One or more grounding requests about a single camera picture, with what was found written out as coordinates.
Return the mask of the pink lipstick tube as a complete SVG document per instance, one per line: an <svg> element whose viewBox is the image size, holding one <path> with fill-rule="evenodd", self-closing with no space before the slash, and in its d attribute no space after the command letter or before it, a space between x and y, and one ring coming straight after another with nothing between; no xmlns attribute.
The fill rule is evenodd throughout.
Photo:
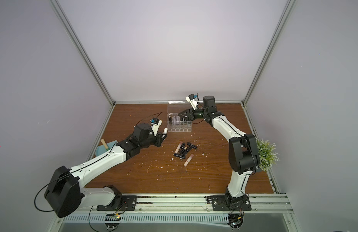
<svg viewBox="0 0 358 232"><path fill-rule="evenodd" d="M186 160L185 163L184 163L184 166L185 166L185 167L187 167L187 165L190 163L190 161L193 159L193 157L194 157L194 154L191 154L191 155L187 158L187 160Z"/></svg>
<svg viewBox="0 0 358 232"><path fill-rule="evenodd" d="M179 150L180 150L180 148L181 148L181 146L182 146L182 142L180 142L180 143L178 144L178 146L177 146L177 148L176 148L176 150L175 150L174 153L178 153Z"/></svg>

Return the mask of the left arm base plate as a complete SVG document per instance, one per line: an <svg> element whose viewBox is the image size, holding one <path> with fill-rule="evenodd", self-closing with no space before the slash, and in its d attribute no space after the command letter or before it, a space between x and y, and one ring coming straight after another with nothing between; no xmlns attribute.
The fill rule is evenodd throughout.
<svg viewBox="0 0 358 232"><path fill-rule="evenodd" d="M136 195L116 196L107 206L98 205L97 211L134 211L137 202Z"/></svg>

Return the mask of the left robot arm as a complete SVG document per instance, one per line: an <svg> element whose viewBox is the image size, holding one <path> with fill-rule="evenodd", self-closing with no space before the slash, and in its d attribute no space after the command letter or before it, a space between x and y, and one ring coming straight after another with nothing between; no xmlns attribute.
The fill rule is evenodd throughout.
<svg viewBox="0 0 358 232"><path fill-rule="evenodd" d="M71 168L61 166L53 173L44 197L57 217L64 218L79 208L96 206L98 210L118 210L122 193L114 186L89 188L87 184L112 167L119 165L144 148L160 147L168 129L159 132L158 124L142 123L126 139L114 143L105 153Z"/></svg>

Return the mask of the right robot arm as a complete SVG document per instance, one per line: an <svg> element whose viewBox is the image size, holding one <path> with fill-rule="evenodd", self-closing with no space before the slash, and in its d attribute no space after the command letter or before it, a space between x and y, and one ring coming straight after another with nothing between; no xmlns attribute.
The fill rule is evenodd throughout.
<svg viewBox="0 0 358 232"><path fill-rule="evenodd" d="M247 134L234 126L227 117L217 110L215 97L203 97L203 105L199 105L196 94L190 94L186 101L191 108L179 113L182 119L194 121L203 119L220 132L229 143L228 159L233 170L230 183L227 186L225 200L228 204L245 201L248 179L261 164L256 137Z"/></svg>

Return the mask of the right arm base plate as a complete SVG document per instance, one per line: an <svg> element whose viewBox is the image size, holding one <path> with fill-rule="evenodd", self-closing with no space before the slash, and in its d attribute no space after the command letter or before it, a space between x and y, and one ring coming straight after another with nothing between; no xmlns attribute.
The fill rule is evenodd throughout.
<svg viewBox="0 0 358 232"><path fill-rule="evenodd" d="M251 203L248 195L232 197L229 193L225 195L213 195L206 197L206 201L211 203L213 211L251 211Z"/></svg>

